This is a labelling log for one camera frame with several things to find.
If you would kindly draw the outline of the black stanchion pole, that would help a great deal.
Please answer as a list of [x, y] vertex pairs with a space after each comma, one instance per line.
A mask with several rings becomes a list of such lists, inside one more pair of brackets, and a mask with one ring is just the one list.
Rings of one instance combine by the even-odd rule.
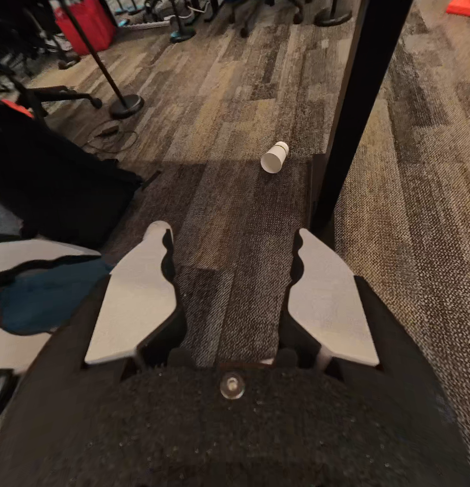
[[187, 27], [181, 20], [175, 1], [170, 1], [175, 18], [177, 21], [177, 30], [170, 34], [170, 42], [172, 44], [181, 43], [190, 40], [196, 35], [196, 30], [194, 27]]
[[313, 24], [318, 27], [338, 26], [352, 18], [352, 1], [330, 1], [314, 17]]
[[141, 109], [144, 107], [144, 99], [137, 95], [137, 94], [129, 94], [129, 95], [122, 95], [119, 87], [110, 76], [106, 66], [101, 61], [98, 56], [97, 51], [94, 49], [93, 45], [90, 43], [90, 40], [86, 36], [85, 32], [81, 28], [80, 23], [77, 21], [76, 17], [71, 12], [70, 8], [68, 7], [66, 1], [58, 1], [61, 8], [65, 11], [68, 19], [74, 26], [74, 29], [86, 45], [89, 53], [91, 54], [92, 58], [95, 60], [96, 64], [98, 65], [99, 69], [101, 70], [102, 74], [104, 75], [105, 79], [107, 80], [108, 84], [114, 91], [117, 100], [110, 105], [109, 113], [112, 119], [115, 120], [123, 120], [127, 119], [136, 113], [140, 112]]

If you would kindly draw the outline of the black bag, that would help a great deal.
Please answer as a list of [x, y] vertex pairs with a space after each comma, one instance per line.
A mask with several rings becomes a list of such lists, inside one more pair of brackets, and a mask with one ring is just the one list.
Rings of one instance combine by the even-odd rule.
[[143, 179], [0, 102], [0, 204], [27, 236], [98, 250]]

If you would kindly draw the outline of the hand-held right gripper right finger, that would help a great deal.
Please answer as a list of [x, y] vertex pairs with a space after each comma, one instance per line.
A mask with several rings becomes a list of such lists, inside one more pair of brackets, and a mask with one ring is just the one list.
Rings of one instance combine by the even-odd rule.
[[374, 369], [379, 357], [345, 261], [305, 228], [293, 240], [291, 281], [279, 322], [279, 354], [301, 369], [325, 371], [339, 359]]

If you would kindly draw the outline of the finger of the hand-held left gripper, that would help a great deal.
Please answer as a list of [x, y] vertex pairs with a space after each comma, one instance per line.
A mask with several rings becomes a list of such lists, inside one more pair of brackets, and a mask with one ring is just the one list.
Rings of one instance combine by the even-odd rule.
[[25, 374], [50, 338], [49, 333], [21, 336], [0, 328], [0, 370]]
[[3, 241], [0, 242], [0, 287], [26, 271], [47, 270], [100, 257], [98, 251], [52, 240]]

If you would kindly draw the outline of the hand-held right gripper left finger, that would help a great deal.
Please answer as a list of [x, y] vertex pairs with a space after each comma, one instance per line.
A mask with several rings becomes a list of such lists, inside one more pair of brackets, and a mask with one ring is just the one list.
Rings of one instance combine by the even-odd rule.
[[116, 264], [84, 358], [86, 366], [121, 359], [139, 368], [167, 364], [187, 333], [173, 253], [171, 226], [156, 221]]

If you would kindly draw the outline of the black table leg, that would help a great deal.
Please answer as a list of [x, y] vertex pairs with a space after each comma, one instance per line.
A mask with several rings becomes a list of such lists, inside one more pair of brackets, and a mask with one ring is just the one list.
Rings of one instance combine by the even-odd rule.
[[360, 1], [323, 154], [310, 164], [309, 231], [334, 248], [334, 212], [413, 1]]

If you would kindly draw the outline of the red bag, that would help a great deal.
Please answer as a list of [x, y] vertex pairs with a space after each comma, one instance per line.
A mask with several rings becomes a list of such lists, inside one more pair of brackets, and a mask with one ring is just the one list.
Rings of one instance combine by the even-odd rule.
[[[103, 1], [68, 1], [68, 7], [97, 52], [108, 49], [115, 37], [117, 26], [111, 19]], [[73, 51], [82, 56], [90, 51], [60, 5], [53, 8], [56, 24], [71, 44]]]

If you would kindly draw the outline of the white paper cup green band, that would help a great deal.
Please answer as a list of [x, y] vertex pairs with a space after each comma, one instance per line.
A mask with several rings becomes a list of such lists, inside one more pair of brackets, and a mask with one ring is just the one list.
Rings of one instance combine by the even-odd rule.
[[260, 160], [262, 169], [269, 174], [280, 172], [289, 152], [288, 145], [279, 141], [275, 143]]

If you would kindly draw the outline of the person's jeans leg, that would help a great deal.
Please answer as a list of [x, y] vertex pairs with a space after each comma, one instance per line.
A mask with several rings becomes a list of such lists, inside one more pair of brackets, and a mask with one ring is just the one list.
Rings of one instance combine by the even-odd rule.
[[54, 332], [113, 268], [95, 259], [17, 276], [0, 287], [0, 328], [21, 336]]

